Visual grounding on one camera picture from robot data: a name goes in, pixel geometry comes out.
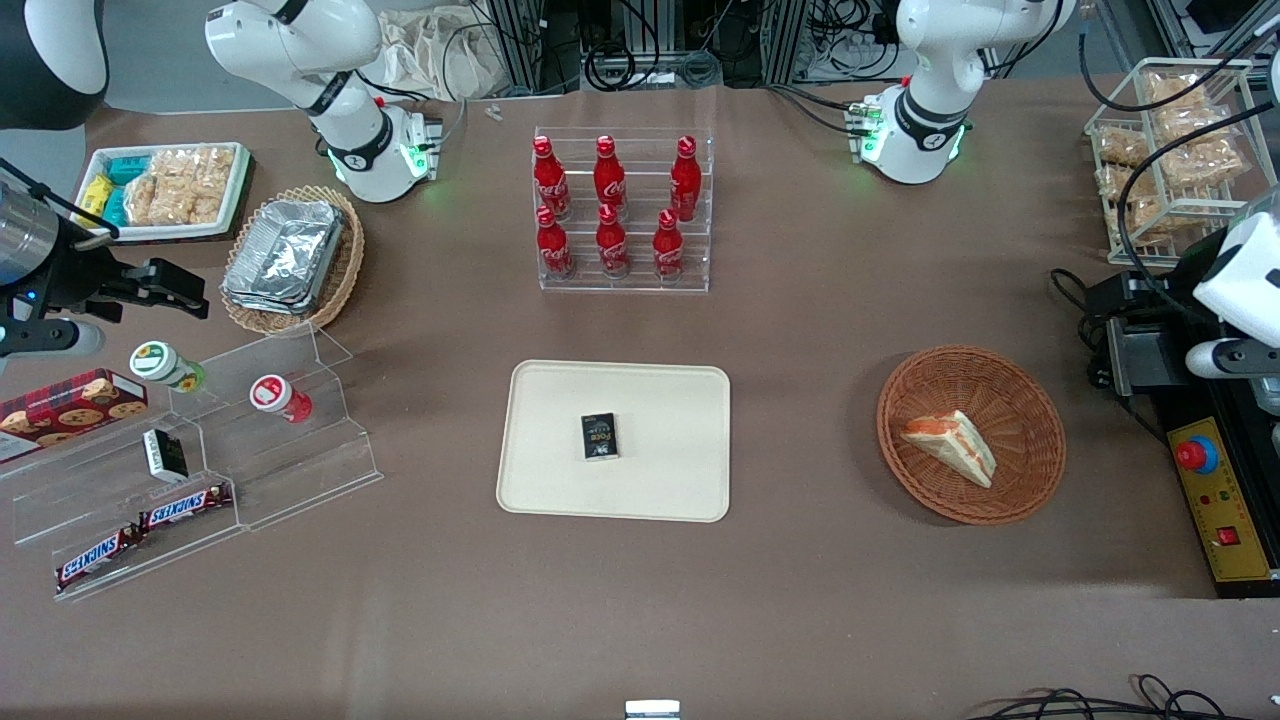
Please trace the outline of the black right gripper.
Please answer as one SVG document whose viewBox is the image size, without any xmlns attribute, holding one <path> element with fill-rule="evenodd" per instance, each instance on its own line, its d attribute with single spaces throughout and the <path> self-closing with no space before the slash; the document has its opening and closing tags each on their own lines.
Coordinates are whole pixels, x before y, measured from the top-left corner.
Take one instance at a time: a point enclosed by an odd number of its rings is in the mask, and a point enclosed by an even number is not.
<svg viewBox="0 0 1280 720">
<path fill-rule="evenodd" d="M 210 304 L 205 279 L 161 258 L 148 259 L 148 284 L 128 283 L 131 266 L 105 246 L 81 251 L 76 245 L 91 236 L 78 225 L 60 225 L 52 250 L 40 266 L 40 314 L 88 313 L 118 322 L 119 313 L 97 310 L 106 304 L 169 307 L 205 320 Z"/>
</svg>

